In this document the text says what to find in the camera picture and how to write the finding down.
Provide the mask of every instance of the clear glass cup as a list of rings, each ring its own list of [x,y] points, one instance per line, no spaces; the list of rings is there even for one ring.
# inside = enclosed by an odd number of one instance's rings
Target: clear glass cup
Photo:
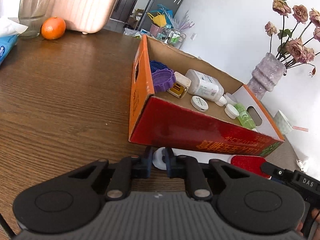
[[[34,38],[40,34],[49,2],[50,0],[20,0],[19,22],[28,26],[28,29],[20,36]]]

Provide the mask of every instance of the red pad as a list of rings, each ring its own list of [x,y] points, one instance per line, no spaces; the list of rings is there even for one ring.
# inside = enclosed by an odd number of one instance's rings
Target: red pad
[[[265,174],[261,171],[260,166],[264,162],[266,162],[266,160],[260,156],[235,155],[231,158],[232,165],[260,175],[266,179],[270,179],[270,175]]]

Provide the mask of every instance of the tangerine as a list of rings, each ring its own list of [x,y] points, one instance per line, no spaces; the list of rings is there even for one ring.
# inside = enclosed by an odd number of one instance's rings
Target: tangerine
[[[47,19],[42,27],[41,34],[45,39],[55,40],[60,38],[66,30],[66,22],[58,17]]]

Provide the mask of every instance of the finger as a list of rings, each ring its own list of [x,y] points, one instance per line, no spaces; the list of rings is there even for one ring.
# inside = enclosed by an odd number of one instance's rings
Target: finger
[[[319,240],[319,239],[320,239],[320,226],[318,225],[312,240]]]
[[[299,223],[299,225],[297,226],[296,231],[297,231],[297,232],[300,232],[300,231],[301,231],[301,229],[302,229],[302,227],[303,227],[303,223],[302,223],[302,222],[300,222],[300,223]]]
[[[313,219],[315,219],[315,217],[317,216],[317,214],[319,213],[319,210],[318,209],[313,209],[312,212],[311,212],[311,216]],[[317,223],[320,223],[320,215],[316,218],[316,222]]]

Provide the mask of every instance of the gray ribbed surface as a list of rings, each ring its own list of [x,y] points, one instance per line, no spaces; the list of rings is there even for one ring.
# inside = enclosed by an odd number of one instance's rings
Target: gray ribbed surface
[[[209,203],[189,199],[185,192],[132,192],[108,202],[85,227],[62,235],[23,231],[15,240],[302,240],[295,232],[254,236],[224,223]]]

